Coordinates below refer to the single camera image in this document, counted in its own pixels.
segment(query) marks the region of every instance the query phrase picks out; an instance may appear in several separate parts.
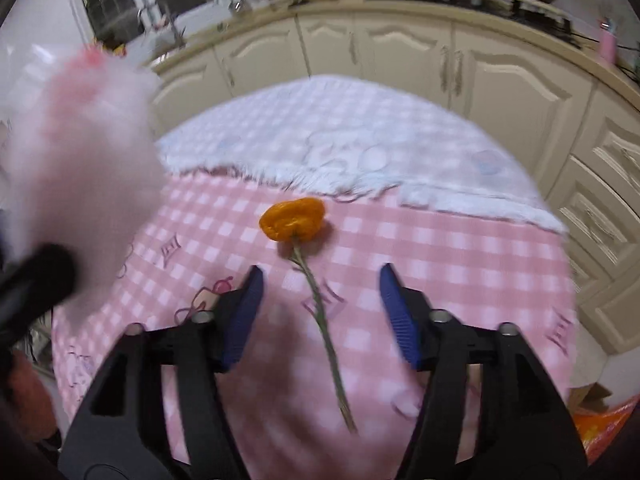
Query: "flower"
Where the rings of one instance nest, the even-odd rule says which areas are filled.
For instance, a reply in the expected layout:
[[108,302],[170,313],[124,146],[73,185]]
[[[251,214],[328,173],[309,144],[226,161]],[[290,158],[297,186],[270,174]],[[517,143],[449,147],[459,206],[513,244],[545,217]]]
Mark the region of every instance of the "flower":
[[260,229],[275,242],[312,240],[324,224],[324,203],[300,198],[272,205],[260,218]]

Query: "pink checkered tablecloth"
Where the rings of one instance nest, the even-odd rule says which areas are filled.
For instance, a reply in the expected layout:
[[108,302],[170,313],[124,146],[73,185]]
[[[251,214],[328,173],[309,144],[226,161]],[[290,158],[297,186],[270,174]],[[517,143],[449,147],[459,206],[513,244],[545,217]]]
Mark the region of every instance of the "pink checkered tablecloth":
[[[73,417],[110,348],[132,322],[172,326],[182,309],[238,286],[257,264],[266,293],[240,364],[220,376],[226,414],[252,478],[392,478],[414,428],[424,381],[402,361],[378,291],[393,262],[411,288],[467,324],[517,323],[559,391],[574,357],[574,288],[562,237],[533,225],[400,207],[379,199],[325,198],[333,233],[309,263],[328,303],[330,331],[359,428],[338,410],[326,353],[305,308],[305,277],[258,228],[273,203],[300,194],[231,176],[172,176],[166,201],[132,243],[109,301],[71,333],[54,316],[53,351]],[[170,367],[165,412],[174,456],[188,462]],[[479,413],[472,386],[459,458],[472,454]]]

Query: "flower stem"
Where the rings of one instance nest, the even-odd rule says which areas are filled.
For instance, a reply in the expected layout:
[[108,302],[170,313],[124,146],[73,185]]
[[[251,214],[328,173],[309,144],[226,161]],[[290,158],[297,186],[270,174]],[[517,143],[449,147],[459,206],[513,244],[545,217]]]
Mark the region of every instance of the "flower stem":
[[306,276],[306,280],[308,281],[309,286],[311,287],[311,293],[316,303],[316,312],[314,314],[314,319],[316,320],[316,323],[320,328],[322,341],[324,342],[324,348],[326,349],[327,357],[329,358],[331,375],[334,378],[335,395],[338,398],[338,406],[340,407],[342,418],[344,419],[344,422],[351,433],[358,433],[356,423],[353,420],[353,415],[351,415],[351,409],[349,407],[349,401],[347,400],[347,394],[344,391],[344,385],[342,384],[340,367],[338,366],[338,356],[335,353],[334,344],[331,342],[331,337],[329,336],[329,327],[326,319],[326,311],[324,309],[324,301],[322,300],[322,294],[320,293],[320,287],[318,287],[316,278],[313,276],[311,269],[309,269],[308,265],[306,264],[305,257],[300,250],[300,244],[296,240],[293,241],[293,256],[291,257],[291,261],[293,261],[300,267],[300,269]]

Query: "kitchen countertop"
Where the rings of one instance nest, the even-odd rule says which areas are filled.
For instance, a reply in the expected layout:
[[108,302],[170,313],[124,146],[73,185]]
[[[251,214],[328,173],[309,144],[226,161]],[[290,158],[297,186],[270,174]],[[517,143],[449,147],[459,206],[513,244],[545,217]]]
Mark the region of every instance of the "kitchen countertop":
[[239,34],[262,27],[271,22],[329,12],[399,13],[405,16],[425,16],[473,27],[484,28],[533,44],[542,50],[570,62],[615,90],[640,111],[640,89],[617,68],[610,68],[599,61],[594,50],[584,45],[582,50],[558,40],[544,32],[511,20],[492,16],[477,10],[428,2],[405,0],[314,0],[301,6],[289,7],[295,0],[279,0],[253,10],[244,16],[235,16],[187,38],[187,47],[156,57],[146,65],[161,74],[189,57],[229,40]]

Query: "cabinet door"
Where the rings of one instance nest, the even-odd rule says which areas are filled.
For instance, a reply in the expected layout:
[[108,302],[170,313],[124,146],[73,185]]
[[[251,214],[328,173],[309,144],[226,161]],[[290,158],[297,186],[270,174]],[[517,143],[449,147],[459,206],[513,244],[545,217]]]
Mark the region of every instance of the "cabinet door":
[[591,77],[527,43],[463,25],[454,44],[452,110],[511,152],[546,196],[578,133]]
[[574,155],[640,214],[640,112],[599,85]]
[[573,158],[548,197],[574,238],[612,278],[640,260],[640,218],[607,184]]
[[569,266],[575,287],[575,302],[580,305],[606,288],[611,279],[578,242],[569,238],[567,247]]
[[225,41],[216,52],[234,96],[309,75],[293,18]]
[[580,306],[580,322],[609,353],[640,346],[640,275],[631,269]]
[[152,101],[152,122],[157,137],[231,99],[213,49],[196,54],[158,75],[162,85]]
[[362,76],[353,16],[299,18],[311,75]]
[[449,107],[451,29],[427,18],[357,16],[363,78]]

